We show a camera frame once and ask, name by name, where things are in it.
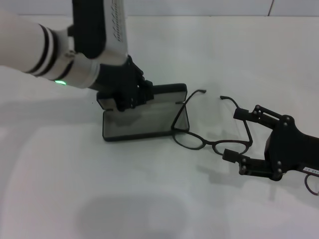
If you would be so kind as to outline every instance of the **white wall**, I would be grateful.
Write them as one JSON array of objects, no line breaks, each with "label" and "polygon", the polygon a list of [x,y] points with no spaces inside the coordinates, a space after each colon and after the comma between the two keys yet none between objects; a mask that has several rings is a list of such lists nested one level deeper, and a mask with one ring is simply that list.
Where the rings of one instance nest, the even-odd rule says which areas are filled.
[{"label": "white wall", "polygon": [[271,16],[319,16],[319,0],[275,0]]},{"label": "white wall", "polygon": [[[19,14],[70,15],[71,0],[0,0]],[[267,15],[272,0],[125,0],[128,15]]]}]

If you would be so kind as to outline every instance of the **green led light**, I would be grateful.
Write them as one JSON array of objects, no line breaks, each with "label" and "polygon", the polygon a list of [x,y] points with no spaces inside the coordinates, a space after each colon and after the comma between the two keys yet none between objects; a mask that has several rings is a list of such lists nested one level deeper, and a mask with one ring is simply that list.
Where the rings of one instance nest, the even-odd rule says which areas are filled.
[{"label": "green led light", "polygon": [[66,83],[64,81],[55,81],[55,83],[66,86]]}]

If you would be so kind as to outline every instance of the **eyeglasses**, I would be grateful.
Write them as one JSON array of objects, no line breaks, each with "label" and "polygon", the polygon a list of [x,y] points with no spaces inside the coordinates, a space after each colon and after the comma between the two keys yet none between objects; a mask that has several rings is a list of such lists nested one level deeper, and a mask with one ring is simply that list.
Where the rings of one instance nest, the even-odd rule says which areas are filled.
[{"label": "eyeglasses", "polygon": [[[183,146],[184,148],[188,148],[191,150],[200,150],[204,148],[206,145],[211,145],[215,153],[219,155],[223,155],[225,149],[231,149],[233,151],[237,151],[240,154],[244,154],[248,151],[249,147],[253,144],[253,139],[251,137],[250,130],[248,128],[247,122],[243,120],[249,141],[241,141],[241,140],[220,140],[220,141],[208,141],[201,136],[189,132],[184,129],[175,128],[176,122],[178,121],[178,118],[180,117],[181,113],[183,112],[186,104],[190,100],[190,98],[193,97],[197,92],[206,93],[206,90],[197,90],[193,94],[188,97],[188,99],[185,101],[185,103],[180,108],[175,120],[173,121],[173,124],[171,126],[171,129],[173,131],[173,139],[176,143],[178,143],[180,146]],[[222,100],[231,100],[237,108],[239,108],[238,104],[230,97],[227,96],[221,96]]]}]

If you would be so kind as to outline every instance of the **white table surface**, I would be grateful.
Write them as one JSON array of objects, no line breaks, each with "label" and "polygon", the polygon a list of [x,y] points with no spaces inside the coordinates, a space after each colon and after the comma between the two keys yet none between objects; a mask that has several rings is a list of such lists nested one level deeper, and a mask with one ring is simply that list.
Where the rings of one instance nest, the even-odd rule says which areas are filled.
[{"label": "white table surface", "polygon": [[[64,17],[28,17],[54,29]],[[207,89],[191,130],[247,139],[233,97],[292,115],[319,136],[319,18],[129,17],[129,52],[155,85]],[[303,173],[240,176],[211,149],[171,138],[105,143],[91,90],[0,67],[1,239],[318,238],[319,198]],[[263,158],[270,130],[249,123]],[[318,179],[311,182],[313,189]]]}]

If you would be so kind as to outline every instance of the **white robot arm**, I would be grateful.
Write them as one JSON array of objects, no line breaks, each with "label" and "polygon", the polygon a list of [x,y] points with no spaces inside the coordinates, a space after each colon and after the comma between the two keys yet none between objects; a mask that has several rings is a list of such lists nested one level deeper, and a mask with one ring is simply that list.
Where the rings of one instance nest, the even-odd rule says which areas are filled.
[{"label": "white robot arm", "polygon": [[0,9],[0,65],[111,95],[119,110],[154,98],[127,54],[123,0],[73,0],[73,26],[54,31]]}]

